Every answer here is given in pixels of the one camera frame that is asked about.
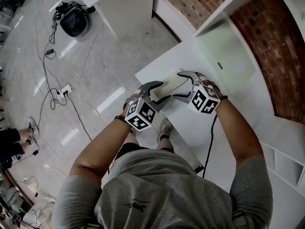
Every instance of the electrical outlet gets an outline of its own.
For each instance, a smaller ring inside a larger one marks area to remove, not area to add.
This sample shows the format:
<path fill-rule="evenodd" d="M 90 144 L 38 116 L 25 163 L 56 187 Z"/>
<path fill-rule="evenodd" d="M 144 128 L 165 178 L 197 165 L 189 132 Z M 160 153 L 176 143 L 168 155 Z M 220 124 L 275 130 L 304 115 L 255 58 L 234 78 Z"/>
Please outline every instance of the electrical outlet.
<path fill-rule="evenodd" d="M 62 90 L 60 91 L 60 95 L 59 97 L 60 98 L 64 98 L 65 96 L 63 95 L 64 92 L 67 92 L 70 93 L 72 91 L 70 85 L 66 85 L 64 88 L 62 88 Z"/>

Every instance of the tiled floor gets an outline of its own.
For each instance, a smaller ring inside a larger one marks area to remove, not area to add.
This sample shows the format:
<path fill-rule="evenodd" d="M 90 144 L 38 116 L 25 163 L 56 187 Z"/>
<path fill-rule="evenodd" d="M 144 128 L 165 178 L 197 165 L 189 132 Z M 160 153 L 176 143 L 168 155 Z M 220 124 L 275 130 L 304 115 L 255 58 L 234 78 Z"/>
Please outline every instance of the tiled floor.
<path fill-rule="evenodd" d="M 26 0 L 10 22 L 14 29 L 0 52 L 0 65 L 4 68 L 3 76 L 6 77 L 4 96 L 10 99 L 3 107 L 11 127 L 27 127 L 29 116 L 37 121 L 39 119 L 42 98 L 47 91 L 43 68 L 36 54 L 35 20 L 38 52 L 42 55 L 51 34 L 52 8 L 58 1 L 60 0 Z M 102 24 L 96 12 L 90 15 L 90 22 L 89 32 L 79 40 L 69 37 L 58 26 L 56 44 L 48 46 L 56 51 L 56 57 L 46 60 L 46 66 L 58 79 L 60 87 L 72 85 L 81 74 L 89 46 Z M 140 86 L 134 74 L 176 44 L 177 41 L 156 18 L 120 40 L 106 24 L 101 27 L 83 74 L 71 93 L 91 138 L 122 111 L 125 98 Z M 33 79 L 41 87 L 42 94 Z M 50 75 L 49 81 L 51 87 L 59 87 Z M 51 110 L 49 98 L 43 106 L 40 130 L 39 154 L 16 164 L 10 172 L 19 181 L 23 177 L 34 176 L 41 191 L 56 197 L 65 175 L 89 139 L 72 104 L 68 102 L 67 106 L 57 105 L 55 110 Z M 183 141 L 177 133 L 173 136 L 173 141 L 180 144 L 180 153 L 183 154 L 186 145 L 181 144 Z M 142 146 L 156 147 L 157 133 L 152 128 L 138 133 L 137 137 Z M 23 157 L 35 149 L 31 146 Z M 24 184 L 20 186 L 30 198 L 33 197 L 34 194 Z"/>

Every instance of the black wristband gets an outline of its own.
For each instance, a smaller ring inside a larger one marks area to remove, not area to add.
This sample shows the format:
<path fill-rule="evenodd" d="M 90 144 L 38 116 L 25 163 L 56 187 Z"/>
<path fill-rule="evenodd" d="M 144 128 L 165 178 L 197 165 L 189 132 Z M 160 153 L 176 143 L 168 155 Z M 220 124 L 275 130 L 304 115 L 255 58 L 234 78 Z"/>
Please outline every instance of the black wristband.
<path fill-rule="evenodd" d="M 220 97 L 219 99 L 220 99 L 220 101 L 223 100 L 223 99 L 228 99 L 228 96 L 225 95 L 225 96 Z"/>
<path fill-rule="evenodd" d="M 125 118 L 122 117 L 122 116 L 120 116 L 120 115 L 115 116 L 114 120 L 115 120 L 115 119 L 119 119 L 119 120 L 121 120 L 121 121 L 127 123 L 127 122 L 125 121 Z"/>

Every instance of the hand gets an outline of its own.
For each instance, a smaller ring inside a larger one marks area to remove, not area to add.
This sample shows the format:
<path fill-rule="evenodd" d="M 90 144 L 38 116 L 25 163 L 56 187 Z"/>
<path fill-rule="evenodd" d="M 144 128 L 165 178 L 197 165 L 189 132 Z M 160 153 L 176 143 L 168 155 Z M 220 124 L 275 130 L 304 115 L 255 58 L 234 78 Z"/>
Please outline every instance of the hand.
<path fill-rule="evenodd" d="M 200 76 L 205 76 L 205 75 L 203 75 L 203 74 L 201 74 L 201 73 L 196 73 L 196 75 L 197 75 L 198 77 L 200 77 Z M 211 85 L 211 81 L 210 81 L 210 80 L 204 80 L 204 81 L 202 81 L 202 82 L 203 82 L 203 84 L 204 84 L 205 86 Z M 217 94 L 218 97 L 222 97 L 222 96 L 223 96 L 222 93 L 221 93 L 216 87 L 214 87 L 214 86 L 213 86 L 213 90 L 216 92 L 216 94 Z"/>
<path fill-rule="evenodd" d="M 131 95 L 131 97 L 139 97 L 140 94 L 133 94 Z M 125 106 L 123 112 L 120 114 L 120 116 L 125 117 L 127 114 L 127 110 L 129 108 L 129 103 L 127 103 L 127 105 Z"/>

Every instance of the black device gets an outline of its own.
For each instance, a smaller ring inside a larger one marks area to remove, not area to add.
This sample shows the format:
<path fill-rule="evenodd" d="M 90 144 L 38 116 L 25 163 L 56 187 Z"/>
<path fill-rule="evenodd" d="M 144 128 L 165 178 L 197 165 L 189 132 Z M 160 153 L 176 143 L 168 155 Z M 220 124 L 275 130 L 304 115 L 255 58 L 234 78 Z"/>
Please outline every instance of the black device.
<path fill-rule="evenodd" d="M 53 50 L 53 49 L 50 49 L 50 50 L 47 50 L 47 51 L 46 51 L 45 55 L 49 55 L 49 54 L 52 54 L 52 53 L 54 53 L 54 50 Z"/>

